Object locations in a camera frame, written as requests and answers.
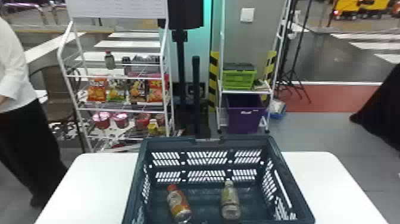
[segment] bottle cap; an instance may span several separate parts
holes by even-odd
[[[233,182],[231,180],[225,181],[225,186],[233,186]]]
[[[167,187],[168,191],[175,191],[176,189],[178,189],[178,187],[176,186],[176,184],[170,184]]]

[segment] purple bin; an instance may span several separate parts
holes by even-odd
[[[228,133],[256,133],[265,107],[257,94],[229,94],[226,97]]]

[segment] black pants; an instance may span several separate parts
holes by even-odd
[[[37,197],[50,197],[67,168],[38,100],[0,113],[0,161]]]

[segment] green plastic crate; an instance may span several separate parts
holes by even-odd
[[[249,63],[224,63],[224,89],[250,90],[257,70]]]

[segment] dark green plastic basket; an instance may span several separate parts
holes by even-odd
[[[186,195],[190,223],[221,224],[220,194],[226,179],[239,194],[240,223],[315,222],[274,139],[233,135],[219,141],[144,140],[123,224],[173,223],[166,199],[171,183]]]

